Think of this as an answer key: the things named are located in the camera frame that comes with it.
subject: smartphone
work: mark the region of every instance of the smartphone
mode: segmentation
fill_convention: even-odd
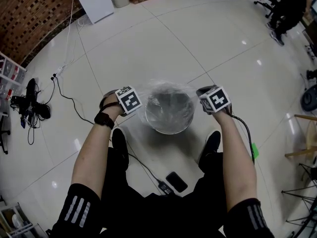
[[[181,177],[178,176],[177,173],[171,172],[167,177],[166,180],[178,191],[183,192],[187,189],[188,185],[182,180]]]

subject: wooden stool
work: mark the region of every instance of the wooden stool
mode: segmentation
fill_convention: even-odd
[[[294,153],[286,153],[285,157],[310,154],[311,158],[313,158],[314,152],[317,151],[317,130],[314,123],[314,121],[317,121],[317,118],[303,115],[294,115],[294,117],[310,120],[306,133],[306,150]]]

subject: black sleeve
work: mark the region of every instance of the black sleeve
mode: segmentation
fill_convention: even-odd
[[[238,236],[274,238],[266,225],[261,204],[255,198],[238,203],[228,212],[223,231],[227,238]]]
[[[50,237],[95,237],[102,225],[101,201],[82,184],[70,186],[63,209]]]

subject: clear plastic bag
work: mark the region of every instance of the clear plastic bag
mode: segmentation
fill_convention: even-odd
[[[156,131],[177,134],[192,122],[198,97],[191,86],[152,79],[136,91],[143,103],[138,116]]]

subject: black wristwatch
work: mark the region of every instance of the black wristwatch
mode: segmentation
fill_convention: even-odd
[[[106,125],[108,126],[110,129],[113,129],[114,127],[114,122],[112,121],[112,119],[109,117],[108,114],[99,112],[96,117],[95,117],[95,123],[99,124],[99,125]]]

